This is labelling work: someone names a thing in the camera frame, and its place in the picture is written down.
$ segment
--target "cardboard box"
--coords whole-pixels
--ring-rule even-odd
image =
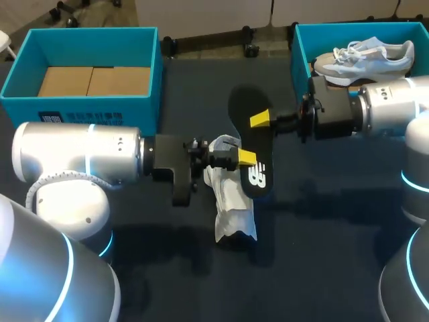
[[[310,65],[316,57],[333,48],[346,48],[352,41],[362,41],[377,37],[387,44],[403,44],[407,40],[414,43],[415,61],[411,77],[429,75],[429,33],[420,22],[377,22],[377,23],[322,23],[295,27],[292,43],[291,75],[297,103],[308,92]],[[350,88],[352,96],[357,95],[357,87]]]
[[[149,67],[48,67],[39,97],[147,95]]]
[[[92,73],[92,67],[49,67],[38,96],[86,96]]]
[[[30,30],[0,92],[27,121],[158,129],[163,59],[157,28]]]

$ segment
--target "floor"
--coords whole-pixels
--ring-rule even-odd
[[[71,7],[78,7],[80,0],[65,1]],[[138,26],[134,0],[122,0],[122,8],[116,8],[110,1],[91,1],[91,5],[74,12],[80,27],[133,27]],[[13,49],[19,50],[29,29],[31,28],[64,28],[68,13],[62,14],[58,23],[53,23],[49,13],[25,25],[11,34]],[[186,43],[175,56],[177,59],[213,59],[213,58],[244,58],[243,47],[239,45],[239,37],[231,41],[231,34],[217,35],[215,37],[198,37],[195,39],[180,40]],[[259,46],[259,57],[288,57],[288,42],[286,41],[286,28],[273,28],[271,25],[255,30],[253,43]],[[0,60],[6,58],[6,53],[0,53]]]

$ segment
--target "shoe lace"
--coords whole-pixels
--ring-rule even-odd
[[[354,45],[358,44],[359,42],[351,42],[347,48],[334,48],[334,57],[335,60],[339,63],[344,63],[350,58],[365,58],[359,51],[354,49]]]

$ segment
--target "brown cardboard box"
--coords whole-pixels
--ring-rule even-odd
[[[49,67],[38,96],[86,96],[92,73],[92,67]]]
[[[147,95],[150,67],[49,67],[39,96]]]
[[[115,67],[111,95],[147,95],[150,67]]]
[[[113,82],[113,67],[94,68],[87,96],[111,95],[110,88]]]

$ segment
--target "white plastic bag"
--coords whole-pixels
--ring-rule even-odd
[[[241,147],[239,139],[220,136],[209,146],[209,150],[229,150],[232,146]],[[217,216],[214,224],[214,238],[219,242],[223,236],[231,236],[242,231],[256,237],[253,216],[253,201],[245,195],[241,187],[240,171],[227,171],[222,168],[204,169],[204,182],[213,189],[216,196]]]

